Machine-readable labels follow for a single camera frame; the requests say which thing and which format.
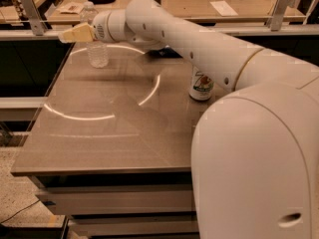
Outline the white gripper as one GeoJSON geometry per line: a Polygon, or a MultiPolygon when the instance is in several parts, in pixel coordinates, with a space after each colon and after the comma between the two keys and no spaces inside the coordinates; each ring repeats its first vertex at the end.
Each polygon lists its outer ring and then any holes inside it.
{"type": "Polygon", "coordinates": [[[92,21],[93,28],[88,23],[80,23],[73,28],[61,32],[58,35],[59,40],[63,43],[87,43],[93,42],[96,37],[99,41],[111,43],[112,37],[108,27],[109,16],[110,11],[100,12],[92,21]]]}

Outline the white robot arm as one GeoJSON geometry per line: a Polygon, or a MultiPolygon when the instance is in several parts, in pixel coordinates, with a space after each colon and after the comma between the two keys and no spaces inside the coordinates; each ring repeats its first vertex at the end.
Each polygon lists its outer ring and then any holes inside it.
{"type": "Polygon", "coordinates": [[[64,43],[168,45],[226,90],[191,145],[201,239],[314,239],[319,71],[294,57],[132,0],[59,36],[64,43]]]}

